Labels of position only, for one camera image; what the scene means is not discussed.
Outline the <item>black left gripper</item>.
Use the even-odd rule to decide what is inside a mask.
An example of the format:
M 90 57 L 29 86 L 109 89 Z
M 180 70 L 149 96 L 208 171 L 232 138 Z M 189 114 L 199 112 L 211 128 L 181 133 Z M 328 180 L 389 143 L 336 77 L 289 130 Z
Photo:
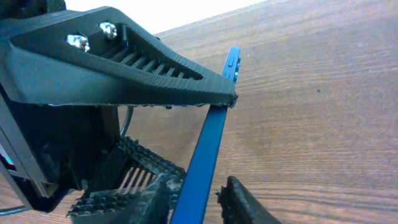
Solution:
M 13 58 L 1 39 L 1 170 L 25 208 L 51 212 L 71 189 L 81 190 L 96 160 L 119 138 L 114 106 L 50 106 L 10 98 L 12 68 L 61 74 L 61 68 Z M 70 207 L 72 223 L 167 223 L 184 168 L 130 137 L 121 138 Z

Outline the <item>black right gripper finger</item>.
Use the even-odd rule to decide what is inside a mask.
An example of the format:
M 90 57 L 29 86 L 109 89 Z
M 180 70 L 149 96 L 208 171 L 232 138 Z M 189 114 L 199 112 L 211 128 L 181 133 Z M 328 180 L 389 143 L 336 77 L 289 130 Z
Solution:
M 235 177 L 228 176 L 226 187 L 216 193 L 224 224 L 281 224 Z

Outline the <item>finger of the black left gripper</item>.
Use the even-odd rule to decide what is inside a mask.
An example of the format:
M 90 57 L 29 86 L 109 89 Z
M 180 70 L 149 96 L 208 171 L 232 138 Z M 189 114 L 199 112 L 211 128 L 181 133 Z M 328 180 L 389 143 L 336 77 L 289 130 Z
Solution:
M 232 80 L 174 52 L 121 11 L 101 7 L 1 21 L 1 86 L 36 105 L 220 105 Z

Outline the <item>blue Galaxy smartphone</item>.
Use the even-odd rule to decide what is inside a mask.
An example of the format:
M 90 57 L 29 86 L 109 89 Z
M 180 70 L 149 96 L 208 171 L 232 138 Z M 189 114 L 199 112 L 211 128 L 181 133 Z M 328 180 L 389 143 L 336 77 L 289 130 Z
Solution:
M 203 222 L 227 111 L 227 106 L 210 106 L 170 224 Z

